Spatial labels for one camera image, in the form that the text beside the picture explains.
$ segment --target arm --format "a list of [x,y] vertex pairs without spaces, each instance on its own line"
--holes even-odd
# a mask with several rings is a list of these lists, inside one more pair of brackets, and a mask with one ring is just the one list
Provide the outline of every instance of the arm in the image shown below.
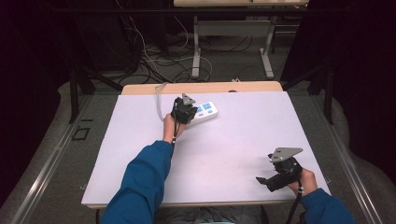
[[[171,167],[174,125],[167,115],[163,120],[163,140],[144,147],[128,164],[120,189],[108,204],[101,223],[153,223]],[[185,126],[179,126],[177,135]]]
[[[306,223],[355,223],[352,215],[338,198],[329,195],[323,189],[318,189],[313,172],[303,169],[301,182],[304,187],[301,203],[305,209]],[[289,187],[297,194],[297,182],[289,184]]]

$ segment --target power cord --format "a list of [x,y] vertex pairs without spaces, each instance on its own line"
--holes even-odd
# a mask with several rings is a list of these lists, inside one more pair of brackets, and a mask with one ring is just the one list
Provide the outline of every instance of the power cord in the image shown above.
[[99,224],[100,223],[100,209],[96,209],[96,213],[95,213],[95,223]]
[[173,117],[174,117],[175,126],[174,126],[174,136],[173,136],[173,139],[172,139],[172,154],[171,154],[171,158],[173,157],[173,153],[175,151],[175,142],[176,142],[176,139],[177,139],[178,129],[180,128],[180,123],[178,124],[178,127],[177,127],[176,109],[177,109],[177,100],[174,101],[174,106],[173,106],[173,109],[172,109],[172,112],[173,112],[173,115],[174,115]]
[[303,187],[301,181],[298,180],[298,193],[297,193],[297,197],[296,197],[296,199],[294,200],[293,206],[292,206],[291,209],[290,209],[289,217],[288,217],[288,220],[286,221],[286,224],[290,224],[290,223],[291,223],[291,220],[292,220],[292,218],[293,218],[293,216],[294,216],[294,212],[296,211],[297,205],[298,205],[298,203],[300,202],[300,200],[301,200],[301,198],[302,198],[302,196],[303,196],[303,192],[304,192],[304,187]]
[[165,83],[155,87],[155,95],[157,98],[157,112],[158,112],[158,116],[160,117],[160,119],[162,121],[163,121],[163,114],[161,113],[161,99],[160,99],[160,93],[159,93],[158,89],[161,87],[164,87],[166,84],[168,84],[168,82],[165,82]]

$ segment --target blue jacket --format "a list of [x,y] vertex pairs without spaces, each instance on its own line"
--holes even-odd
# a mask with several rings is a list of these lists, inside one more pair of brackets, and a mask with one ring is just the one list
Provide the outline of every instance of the blue jacket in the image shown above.
[[[119,191],[107,205],[101,223],[152,224],[163,201],[164,182],[171,167],[173,147],[156,141],[127,166]],[[355,223],[340,200],[323,189],[304,196],[306,223]]]

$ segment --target white table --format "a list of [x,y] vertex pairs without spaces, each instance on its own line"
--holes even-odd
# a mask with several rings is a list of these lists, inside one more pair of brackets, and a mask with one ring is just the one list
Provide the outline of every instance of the white table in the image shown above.
[[[309,0],[175,0],[175,7],[285,7],[304,6]],[[274,73],[268,58],[269,48],[276,26],[276,17],[269,21],[199,21],[194,17],[194,58],[192,77],[199,76],[201,49],[200,35],[252,35],[265,36],[264,48],[260,49],[262,64],[268,79]]]
[[[82,204],[106,207],[128,162],[162,138],[154,86],[136,85],[137,91],[129,86],[119,96]],[[296,160],[314,171],[318,186],[329,192],[290,98],[279,88],[277,82],[241,82],[168,84],[161,89],[168,92],[159,95],[163,115],[182,92],[197,104],[212,101],[219,110],[216,118],[189,127],[177,139],[162,206],[291,202],[295,196],[290,189],[270,192],[256,180],[276,174],[267,155],[277,147],[302,147]],[[207,93],[190,93],[199,91]]]

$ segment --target electrical cable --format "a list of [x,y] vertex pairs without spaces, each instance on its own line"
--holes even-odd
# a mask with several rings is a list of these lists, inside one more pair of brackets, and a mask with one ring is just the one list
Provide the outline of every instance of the electrical cable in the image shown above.
[[174,118],[174,136],[172,139],[172,154],[171,154],[171,158],[173,157],[173,153],[175,151],[175,142],[176,142],[176,136],[177,136],[177,132],[178,132],[178,128],[177,128],[177,120],[176,120],[176,109],[177,109],[177,100],[174,101],[174,106],[173,106],[173,118]]
[[[184,78],[184,77],[180,77],[181,75],[184,75],[184,74],[187,74],[188,75],[188,77],[187,78]],[[176,74],[175,75],[175,77],[172,79],[175,83],[181,83],[181,82],[183,82],[183,81],[180,81],[180,80],[186,80],[186,81],[184,81],[183,83],[188,83],[188,82],[190,82],[191,80],[192,80],[192,74],[190,73],[190,72],[184,72],[184,71],[181,71],[181,72],[179,72],[178,74]]]
[[163,121],[163,114],[161,113],[161,99],[160,99],[160,93],[159,93],[158,89],[161,87],[164,87],[166,84],[168,84],[168,82],[164,82],[163,84],[155,87],[155,95],[157,98],[157,113],[158,113],[158,116],[160,117],[160,120],[162,120],[162,121]]
[[233,47],[232,49],[209,49],[209,48],[202,48],[200,46],[200,48],[204,51],[208,51],[208,52],[229,52],[229,51],[244,51],[246,49],[248,49],[252,42],[253,42],[253,36],[250,36],[250,42],[248,43],[248,45],[246,47],[244,47],[243,49],[239,49],[239,50],[235,50],[236,48],[238,48],[243,42],[245,42],[245,40],[248,38],[248,36],[245,36],[245,38],[239,42],[239,44],[237,44],[235,47]]
[[[189,70],[188,70],[183,64],[180,63],[180,62],[183,61],[184,59],[174,60],[174,59],[170,59],[170,58],[168,58],[168,57],[165,57],[165,58],[167,58],[167,59],[169,59],[169,60],[159,60],[159,59],[157,59],[157,60],[153,60],[153,61],[154,61],[155,63],[161,65],[161,66],[173,66],[173,65],[177,64],[177,65],[179,65],[180,67],[183,68],[183,70],[182,70],[180,73],[178,73],[178,74],[172,79],[172,82],[175,82],[175,79],[176,79],[180,74],[182,74],[182,73],[186,73],[186,74],[188,74],[188,76],[189,76],[190,78],[192,78],[191,72],[189,72]],[[162,62],[162,63],[172,63],[172,64],[165,65],[165,64],[160,64],[159,62]]]
[[154,59],[153,61],[158,64],[159,66],[172,66],[175,64],[179,64],[181,65],[179,62],[183,61],[183,59],[180,58],[179,55],[175,56],[176,59],[173,59],[172,56],[165,56],[165,55],[159,55],[156,59]]
[[293,206],[292,206],[291,209],[290,209],[289,217],[288,217],[288,220],[286,221],[286,224],[290,224],[290,223],[291,223],[291,220],[292,220],[292,218],[293,218],[293,216],[294,216],[294,212],[295,212],[295,210],[296,210],[296,208],[297,208],[297,205],[298,205],[298,203],[300,202],[300,200],[301,200],[301,198],[302,198],[302,196],[303,196],[303,192],[304,192],[303,185],[302,185],[301,181],[298,180],[298,193],[297,193],[297,197],[296,197],[296,199],[294,200]]
[[262,70],[259,66],[251,65],[251,66],[244,67],[242,70],[240,70],[239,72],[235,73],[235,74],[236,74],[235,79],[241,79],[241,78],[240,78],[240,77],[241,77],[241,73],[242,73],[243,71],[249,69],[249,68],[257,68],[257,69],[259,69],[262,73],[264,73],[264,70]]
[[151,71],[152,74],[153,74],[154,76],[156,76],[156,77],[159,78],[160,80],[163,80],[163,82],[173,82],[172,80],[170,80],[169,78],[165,77],[165,76],[162,75],[161,73],[158,73],[157,71],[153,70],[153,69],[151,68],[151,66],[149,66],[149,64],[148,64],[146,61],[142,60],[142,64],[143,64],[144,66],[146,66],[147,69],[148,69],[149,71]]
[[179,49],[183,49],[189,43],[189,33],[187,32],[186,27],[184,27],[184,25],[181,23],[181,21],[177,17],[175,17],[175,20],[178,22],[178,24],[180,24],[181,28],[183,28],[184,34],[186,35],[186,43],[184,43],[184,45],[179,48]]
[[[119,2],[118,0],[115,0],[115,2],[116,2],[117,6],[118,6],[120,9],[123,9],[122,5],[120,4],[120,2]],[[132,28],[132,26],[130,26],[130,25],[128,24],[128,22],[126,22],[126,20],[125,20],[122,16],[120,16],[120,18],[121,18],[121,21],[122,21],[122,23],[123,23],[123,25],[124,25],[124,27],[125,27],[126,30],[128,30],[128,31],[130,31],[130,32],[135,32],[135,30]],[[134,67],[136,67],[136,65],[134,64],[134,62],[132,62],[133,59],[130,59],[130,60],[129,60],[129,59],[125,58],[125,57],[122,56],[119,52],[117,52],[117,51],[114,49],[113,46],[111,46],[111,45],[107,42],[107,40],[105,39],[105,37],[101,34],[101,32],[99,32],[99,30],[97,29],[97,27],[92,23],[92,21],[91,21],[90,19],[88,19],[88,23],[89,23],[90,26],[93,28],[93,30],[97,33],[97,35],[100,37],[100,39],[105,43],[105,45],[107,46],[107,48],[108,48],[117,58],[121,59],[122,61],[126,62],[128,65],[131,66],[131,68],[128,69],[128,70],[134,69]],[[128,33],[128,34],[127,34],[127,38],[128,38],[128,41],[129,41],[129,42],[135,43],[136,38],[137,38],[137,33],[135,33],[134,41],[131,40],[131,33]],[[125,74],[123,74],[123,75],[115,76],[115,77],[106,77],[106,78],[111,79],[111,80],[114,80],[114,79],[117,79],[117,78],[128,77],[129,75],[131,75],[131,71],[128,71],[128,70],[127,70],[127,71],[125,72]]]
[[96,209],[96,212],[95,212],[95,223],[96,224],[100,223],[100,214],[99,214],[99,212],[100,212],[100,209]]
[[[134,25],[134,29],[137,31],[137,33],[140,35],[140,37],[142,38],[142,42],[143,42],[143,52],[145,53],[146,57],[148,57],[148,60],[152,62],[151,58],[148,56],[147,52],[146,52],[146,43],[145,43],[145,38],[143,37],[142,33],[140,33],[140,31],[136,28],[136,25],[134,24],[134,20],[132,19],[132,17],[129,17],[132,21],[132,24]],[[160,74],[160,72],[158,71],[157,67],[155,66],[155,63],[152,63],[152,65],[154,66],[155,70]]]
[[[165,62],[165,63],[171,63],[171,62],[173,62],[173,63],[175,63],[175,64],[180,65],[180,66],[183,67],[183,69],[184,69],[184,71],[182,71],[181,73],[186,72],[187,74],[189,74],[189,78],[187,78],[187,82],[189,82],[189,81],[192,79],[192,77],[191,77],[192,74],[188,71],[188,69],[187,69],[186,67],[184,67],[183,65],[181,65],[179,62],[185,61],[185,60],[188,60],[188,59],[193,59],[193,58],[194,58],[194,57],[187,57],[187,58],[184,58],[184,59],[177,59],[177,60],[170,59],[170,60],[152,60],[152,61],[153,61],[153,62]],[[208,81],[208,79],[209,79],[209,77],[211,76],[212,71],[213,71],[213,65],[212,65],[212,63],[211,63],[208,59],[206,59],[206,58],[204,58],[204,57],[200,57],[200,59],[204,59],[204,60],[209,64],[209,66],[210,66],[210,71],[207,71],[206,69],[204,69],[204,68],[202,68],[202,67],[199,67],[200,69],[206,70],[206,72],[208,73],[208,76],[207,76],[206,78],[204,78],[203,80],[200,80],[200,81]],[[167,79],[167,78],[164,78],[164,81],[171,82],[171,83],[173,83],[173,82],[179,82],[180,79],[177,81],[176,78],[177,78],[178,76],[180,76],[181,73],[177,74],[172,80],[169,80],[169,79]]]
[[204,69],[204,68],[200,68],[200,70],[206,71],[206,72],[208,73],[208,75],[207,75],[207,77],[204,78],[204,79],[195,79],[195,80],[196,80],[197,82],[208,82],[208,81],[210,80],[211,73],[209,73],[209,71],[207,71],[207,70]]
[[127,79],[128,77],[146,77],[146,80],[144,80],[143,82],[141,82],[140,84],[146,84],[149,82],[149,80],[152,78],[150,75],[145,75],[145,74],[133,74],[133,75],[129,75],[129,76],[125,76],[123,78],[121,78],[119,80],[119,84],[121,85],[121,82],[125,79]]

